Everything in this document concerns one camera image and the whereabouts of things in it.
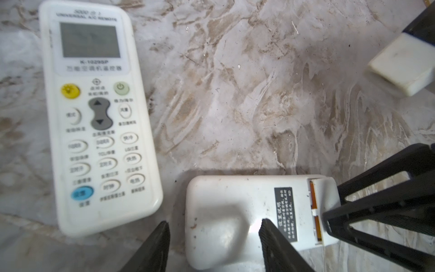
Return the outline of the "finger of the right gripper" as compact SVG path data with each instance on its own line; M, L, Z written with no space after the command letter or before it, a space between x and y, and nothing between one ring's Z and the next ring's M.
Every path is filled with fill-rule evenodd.
M397 173L408 180L348 201L346 197ZM417 143L338 186L341 206L323 213L332 237L382 257L413 272L432 272L435 257L351 227L372 220L428 236L435 234L435 146Z

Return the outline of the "orange AAA batteries pair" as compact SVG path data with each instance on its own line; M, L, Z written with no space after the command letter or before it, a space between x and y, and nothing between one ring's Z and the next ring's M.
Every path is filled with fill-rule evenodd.
M309 182L310 185L310 196L311 196L311 209L312 209L312 215L314 218L314 224L315 224L315 228L316 228L316 237L317 237L317 241L319 243L322 242L322 230L321 230L321 224L320 224L320 219L319 216L317 214L317 200L316 200L316 193L315 193L315 187L314 187L314 183L312 181Z

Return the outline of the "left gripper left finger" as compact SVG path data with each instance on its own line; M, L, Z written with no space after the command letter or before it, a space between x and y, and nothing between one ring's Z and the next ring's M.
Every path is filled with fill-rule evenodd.
M120 272L165 272L169 246L169 223L162 221L121 268Z

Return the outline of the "red and white remote control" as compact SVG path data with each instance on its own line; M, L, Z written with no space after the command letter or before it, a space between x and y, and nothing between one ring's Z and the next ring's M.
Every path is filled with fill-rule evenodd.
M228 270L262 257L259 229L272 221L297 251L317 244L309 182L323 175L197 176L186 191L185 251L197 270Z

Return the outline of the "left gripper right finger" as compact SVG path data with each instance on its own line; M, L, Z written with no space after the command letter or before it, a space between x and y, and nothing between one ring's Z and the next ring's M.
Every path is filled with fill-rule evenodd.
M314 271L269 219L262 219L259 238L266 272Z

